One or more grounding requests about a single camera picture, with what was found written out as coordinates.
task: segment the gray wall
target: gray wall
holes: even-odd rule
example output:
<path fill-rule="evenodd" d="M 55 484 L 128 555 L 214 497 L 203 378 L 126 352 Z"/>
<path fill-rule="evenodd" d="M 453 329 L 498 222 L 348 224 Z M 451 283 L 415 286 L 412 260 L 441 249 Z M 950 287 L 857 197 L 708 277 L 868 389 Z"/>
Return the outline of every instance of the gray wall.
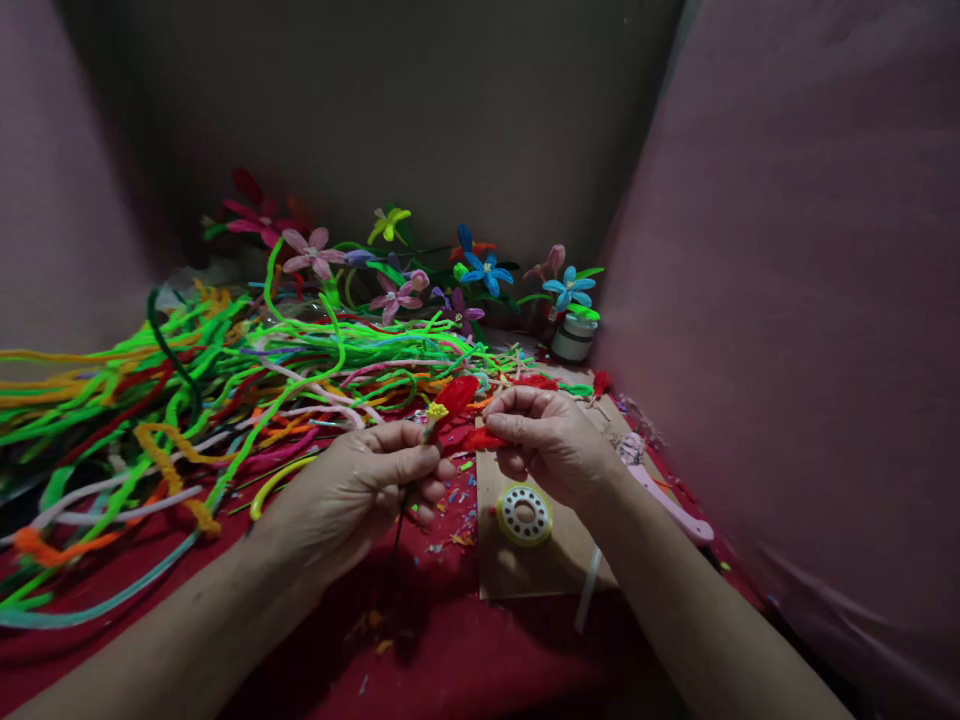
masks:
<path fill-rule="evenodd" d="M 889 718 L 960 717 L 958 38 L 950 2 L 704 3 L 593 356 Z"/>
<path fill-rule="evenodd" d="M 143 322 L 171 237 L 47 0 L 0 2 L 0 97 L 0 347 L 102 350 Z"/>
<path fill-rule="evenodd" d="M 389 200 L 521 263 L 595 259 L 680 0 L 74 0 L 76 42 L 192 252 L 233 164 L 362 240 Z"/>

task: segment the pink pipe cleaner flower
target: pink pipe cleaner flower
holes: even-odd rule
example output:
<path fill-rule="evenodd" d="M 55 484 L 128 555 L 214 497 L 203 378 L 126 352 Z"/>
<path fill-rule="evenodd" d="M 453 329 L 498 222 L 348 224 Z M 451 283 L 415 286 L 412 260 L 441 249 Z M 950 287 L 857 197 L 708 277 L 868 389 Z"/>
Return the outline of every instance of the pink pipe cleaner flower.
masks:
<path fill-rule="evenodd" d="M 547 277 L 544 275 L 544 270 L 550 269 L 553 270 L 554 279 L 557 278 L 560 268 L 563 267 L 563 261 L 567 258 L 567 250 L 563 245 L 554 245 L 550 248 L 550 254 L 547 256 L 547 261 L 544 263 L 537 263 L 532 268 L 527 270 L 521 280 L 526 280 L 528 277 L 537 276 L 540 278 L 541 282 L 546 282 Z"/>
<path fill-rule="evenodd" d="M 414 292 L 414 287 L 412 283 L 404 283 L 403 287 L 397 290 L 397 286 L 393 283 L 390 278 L 388 278 L 383 273 L 377 273 L 377 280 L 380 281 L 380 287 L 383 288 L 385 295 L 380 295 L 375 297 L 370 301 L 371 310 L 379 310 L 383 308 L 383 324 L 390 325 L 393 323 L 393 316 L 397 314 L 397 310 L 401 307 L 405 307 L 409 310 L 414 310 L 418 307 L 423 307 L 423 301 L 416 297 L 411 297 Z"/>
<path fill-rule="evenodd" d="M 303 235 L 296 230 L 284 230 L 283 239 L 299 254 L 283 264 L 283 271 L 292 273 L 309 266 L 321 279 L 329 280 L 333 277 L 329 263 L 344 262 L 344 253 L 339 250 L 323 249 L 326 247 L 329 238 L 330 235 L 326 228 L 317 228 L 310 233 L 310 244 L 308 245 L 307 241 L 303 239 Z"/>

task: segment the blue pipe cleaner flower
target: blue pipe cleaner flower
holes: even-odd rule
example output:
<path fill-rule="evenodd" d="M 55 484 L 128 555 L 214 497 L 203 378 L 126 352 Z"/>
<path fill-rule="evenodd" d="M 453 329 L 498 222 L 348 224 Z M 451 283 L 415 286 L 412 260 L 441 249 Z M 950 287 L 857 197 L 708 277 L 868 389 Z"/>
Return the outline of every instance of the blue pipe cleaner flower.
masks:
<path fill-rule="evenodd" d="M 483 280 L 483 284 L 487 286 L 487 290 L 494 297 L 500 297 L 500 283 L 497 280 L 503 280 L 503 282 L 513 285 L 513 275 L 507 270 L 497 267 L 497 256 L 492 252 L 487 253 L 483 262 L 480 262 L 480 258 L 473 253 L 464 253 L 464 256 L 467 258 L 467 262 L 473 265 L 474 269 L 460 278 L 462 284 L 466 285 L 468 282 Z"/>
<path fill-rule="evenodd" d="M 466 225 L 457 226 L 457 240 L 465 253 L 473 252 L 473 232 Z"/>
<path fill-rule="evenodd" d="M 577 269 L 573 265 L 570 265 L 566 269 L 566 272 L 563 273 L 562 283 L 559 280 L 547 280 L 543 284 L 543 289 L 549 292 L 560 293 L 560 297 L 557 298 L 557 310 L 563 312 L 567 309 L 571 300 L 576 300 L 584 307 L 593 305 L 593 300 L 590 299 L 590 296 L 582 291 L 589 290 L 596 284 L 597 281 L 591 280 L 590 278 L 577 280 Z"/>

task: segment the pipe cleaner flower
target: pipe cleaner flower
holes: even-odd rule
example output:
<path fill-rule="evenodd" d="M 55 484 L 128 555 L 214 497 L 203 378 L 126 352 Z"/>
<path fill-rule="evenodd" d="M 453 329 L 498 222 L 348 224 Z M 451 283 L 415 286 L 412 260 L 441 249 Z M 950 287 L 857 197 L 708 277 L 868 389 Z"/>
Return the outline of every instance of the pipe cleaner flower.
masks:
<path fill-rule="evenodd" d="M 487 290 L 489 290 L 490 294 L 494 297 L 500 297 L 500 284 L 497 280 L 503 280 L 503 282 L 513 285 L 513 275 L 503 268 L 497 267 L 497 256 L 494 255 L 493 252 L 487 253 L 487 257 L 483 262 L 480 262 L 480 258 L 473 253 L 464 254 L 467 257 L 467 262 L 474 267 L 473 270 L 460 278 L 460 282 L 464 285 L 470 282 L 476 282 L 477 280 L 483 280 L 483 284 L 487 286 Z"/>
<path fill-rule="evenodd" d="M 309 266 L 322 280 L 329 280 L 333 274 L 329 263 L 342 263 L 343 253 L 339 250 L 324 250 L 330 234 L 326 228 L 317 228 L 310 233 L 310 244 L 296 230 L 284 230 L 283 239 L 299 253 L 283 264 L 283 271 L 292 273 Z"/>
<path fill-rule="evenodd" d="M 480 381 L 473 375 L 454 378 L 437 395 L 437 399 L 427 406 L 427 425 L 423 428 L 422 443 L 431 441 L 434 433 L 442 434 L 450 428 L 453 421 L 473 400 L 480 389 Z"/>
<path fill-rule="evenodd" d="M 365 268 L 371 260 L 376 260 L 377 256 L 369 250 L 351 250 L 343 256 L 343 261 L 350 267 Z"/>
<path fill-rule="evenodd" d="M 457 241 L 460 247 L 454 248 L 450 252 L 450 262 L 461 262 L 468 252 L 474 255 L 484 250 L 496 250 L 497 246 L 493 243 L 475 243 L 473 242 L 473 233 L 466 225 L 457 226 Z"/>
<path fill-rule="evenodd" d="M 280 239 L 281 232 L 297 227 L 294 220 L 276 217 L 279 211 L 277 204 L 271 198 L 264 197 L 263 190 L 247 170 L 235 168 L 230 173 L 230 177 L 233 179 L 234 187 L 256 205 L 257 209 L 249 208 L 235 200 L 225 199 L 223 206 L 240 216 L 227 223 L 227 230 L 237 233 L 257 233 L 267 247 L 273 248 Z"/>
<path fill-rule="evenodd" d="M 563 273 L 562 283 L 559 280 L 547 280 L 543 284 L 543 289 L 549 292 L 560 293 L 560 296 L 557 298 L 557 310 L 563 312 L 567 309 L 571 300 L 576 300 L 581 305 L 590 307 L 593 304 L 593 300 L 582 291 L 589 290 L 596 284 L 597 281 L 591 280 L 590 278 L 577 280 L 577 269 L 573 265 L 570 265 L 567 267 L 566 272 Z"/>
<path fill-rule="evenodd" d="M 400 238 L 400 242 L 404 245 L 407 244 L 407 241 L 403 239 L 403 236 L 397 232 L 397 223 L 401 220 L 406 220 L 408 217 L 413 215 L 409 210 L 401 210 L 400 208 L 394 208 L 386 215 L 383 214 L 383 208 L 377 208 L 373 211 L 373 214 L 377 216 L 378 220 L 373 224 L 373 230 L 370 232 L 370 237 L 367 238 L 367 245 L 373 245 L 373 241 L 377 239 L 377 236 L 383 233 L 383 239 L 387 242 L 393 242 L 393 236 L 396 235 Z"/>
<path fill-rule="evenodd" d="M 480 320 L 486 313 L 480 308 L 468 308 L 463 299 L 463 290 L 460 288 L 456 288 L 449 299 L 443 290 L 438 287 L 433 288 L 433 294 L 443 300 L 444 309 L 441 317 L 444 320 L 453 320 L 455 323 L 460 323 L 460 334 L 466 338 L 472 337 L 473 327 L 470 325 L 470 321 Z"/>
<path fill-rule="evenodd" d="M 527 270 L 521 280 L 526 280 L 528 277 L 538 275 L 541 282 L 546 282 L 546 275 L 543 274 L 543 271 L 546 269 L 553 270 L 553 279 L 557 279 L 557 273 L 560 272 L 560 268 L 563 266 L 563 261 L 567 257 L 567 250 L 563 245 L 554 245 L 550 248 L 550 254 L 547 256 L 547 261 L 545 263 L 537 263 L 532 268 Z"/>
<path fill-rule="evenodd" d="M 420 298 L 411 297 L 415 291 L 412 283 L 404 283 L 403 287 L 397 290 L 396 284 L 383 273 L 377 273 L 377 280 L 380 281 L 380 287 L 383 288 L 385 294 L 371 300 L 370 309 L 379 310 L 383 308 L 384 325 L 393 323 L 393 316 L 397 314 L 397 310 L 401 307 L 409 310 L 423 307 L 423 301 Z"/>

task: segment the red fabric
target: red fabric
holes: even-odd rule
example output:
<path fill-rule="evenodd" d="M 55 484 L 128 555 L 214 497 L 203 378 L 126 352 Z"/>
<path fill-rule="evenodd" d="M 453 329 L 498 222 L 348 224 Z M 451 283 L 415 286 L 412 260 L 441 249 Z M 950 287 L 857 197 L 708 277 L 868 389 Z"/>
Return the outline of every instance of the red fabric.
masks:
<path fill-rule="evenodd" d="M 439 438 L 447 448 L 472 429 L 471 423 L 458 422 Z M 670 477 L 659 457 L 651 457 Z M 238 477 L 237 485 L 254 477 Z M 344 640 L 361 614 L 372 609 L 372 589 L 379 588 L 392 542 L 388 534 L 261 663 L 222 716 L 494 718 L 624 676 L 629 682 L 638 682 L 636 673 L 660 676 L 619 593 L 594 598 L 587 630 L 580 636 L 573 630 L 576 596 L 484 602 L 477 598 L 475 547 L 448 543 L 440 554 L 428 551 L 428 545 L 448 540 L 451 533 L 471 536 L 473 531 L 464 526 L 476 527 L 470 515 L 476 509 L 476 487 L 470 482 L 475 477 L 474 466 L 451 483 L 442 501 L 446 511 L 429 534 L 404 523 L 393 591 L 384 603 L 393 647 L 377 657 L 374 636 Z M 258 487 L 244 488 L 226 508 L 249 502 Z M 457 496 L 450 502 L 454 490 Z M 700 516 L 683 498 L 681 502 Z M 0 716 L 115 639 L 248 527 L 246 512 L 221 513 L 219 519 L 223 533 L 218 540 L 202 540 L 157 583 L 98 621 L 55 631 L 0 628 Z M 150 517 L 66 573 L 57 584 L 58 599 L 45 610 L 76 611 L 102 601 L 161 560 L 193 526 L 193 517 L 182 508 Z M 728 577 L 736 577 L 729 551 L 715 548 L 715 554 L 733 566 Z M 8 566 L 5 572 L 12 562 L 10 552 L 0 557 L 0 564 Z M 736 582 L 734 586 L 744 591 Z M 758 602 L 755 596 L 748 599 Z"/>

